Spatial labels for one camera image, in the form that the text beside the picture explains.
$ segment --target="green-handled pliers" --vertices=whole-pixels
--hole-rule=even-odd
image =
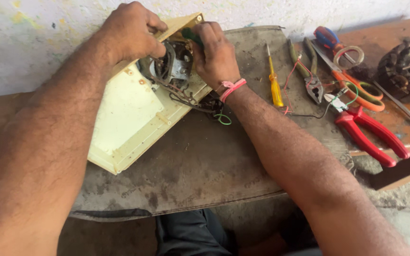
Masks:
[[[292,41],[289,39],[289,52],[292,58],[292,62],[295,64],[298,60],[297,52],[293,47]],[[311,40],[309,38],[304,38],[303,43],[305,44],[306,49],[311,54],[311,74],[306,68],[304,68],[300,63],[296,65],[297,70],[300,72],[302,77],[305,79],[305,84],[307,85],[306,91],[310,98],[318,105],[322,102],[323,97],[323,86],[319,78],[317,77],[317,55],[316,51],[312,47]]]

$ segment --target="hand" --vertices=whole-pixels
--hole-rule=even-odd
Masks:
[[[227,88],[222,81],[237,82],[242,77],[235,58],[235,47],[225,38],[217,22],[203,22],[192,31],[200,36],[205,49],[193,42],[193,56],[197,74],[205,83],[222,95]]]
[[[111,62],[165,55],[165,47],[151,33],[166,31],[167,24],[139,2],[120,4],[95,34],[107,45]]]

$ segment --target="pliers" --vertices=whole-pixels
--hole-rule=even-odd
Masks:
[[[295,64],[298,60],[297,52],[295,51],[292,41],[288,41],[289,43],[289,52],[292,58],[292,62]],[[309,53],[311,54],[311,74],[304,68],[301,64],[297,64],[296,68],[305,79],[305,84],[307,85],[306,91],[308,92],[308,96],[317,104],[319,105],[322,102],[323,97],[323,86],[319,78],[317,77],[317,55],[316,51],[312,47],[311,40],[309,38],[304,38],[303,43],[308,49]]]
[[[370,156],[374,157],[382,166],[393,167],[396,161],[390,156],[379,150],[358,128],[356,123],[359,123],[376,134],[384,142],[386,142],[391,149],[402,159],[410,157],[410,151],[403,145],[403,143],[385,126],[378,121],[372,119],[363,112],[363,107],[349,108],[339,98],[332,94],[325,94],[324,98],[330,102],[332,106],[339,112],[335,119],[335,124],[342,126],[354,140],[354,142]]]

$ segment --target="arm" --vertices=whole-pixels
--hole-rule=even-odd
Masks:
[[[166,29],[140,3],[121,4],[8,123],[0,135],[0,255],[56,254],[111,69],[163,56],[149,32]]]
[[[219,94],[240,73],[217,23],[194,28],[197,73]],[[410,246],[372,205],[356,179],[314,137],[244,85],[226,100],[270,176],[302,209],[324,255],[410,255]]]

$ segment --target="red-handled pliers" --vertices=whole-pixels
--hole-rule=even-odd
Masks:
[[[331,102],[332,106],[339,112],[338,117],[335,119],[335,124],[344,127],[355,143],[370,156],[378,160],[382,166],[393,167],[396,165],[396,160],[374,146],[374,144],[363,134],[360,128],[358,128],[356,123],[363,125],[384,140],[384,142],[386,142],[389,147],[393,149],[393,152],[395,152],[400,158],[407,159],[410,157],[410,151],[403,145],[403,143],[385,126],[365,114],[362,106],[359,106],[358,108],[349,108],[332,94],[325,94],[324,98],[328,102]]]

